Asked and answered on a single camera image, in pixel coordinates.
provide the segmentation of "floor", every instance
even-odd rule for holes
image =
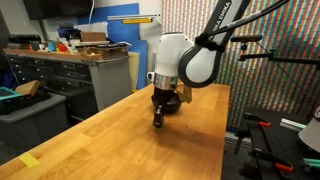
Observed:
[[[242,167],[244,162],[249,162],[250,157],[248,151],[250,150],[249,143],[242,143],[239,154],[233,153],[236,140],[226,137],[225,152],[222,167],[222,180],[245,180],[244,177],[239,175],[239,168]],[[0,165],[8,162],[12,158],[19,156],[23,151],[10,147],[0,142]]]

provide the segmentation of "colorful patterned wall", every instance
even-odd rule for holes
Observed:
[[[163,33],[184,32],[194,39],[204,29],[218,0],[163,0]],[[264,9],[275,0],[252,0],[244,16]],[[234,31],[234,35],[261,34],[261,45],[277,49],[277,57],[317,59],[320,56],[320,1],[291,0],[282,8]],[[246,53],[265,53],[248,44]],[[320,71],[314,65],[280,63],[303,87],[301,91],[274,62],[238,61],[240,44],[229,43],[215,83],[232,87],[228,127],[238,128],[245,106],[308,115],[320,99]]]

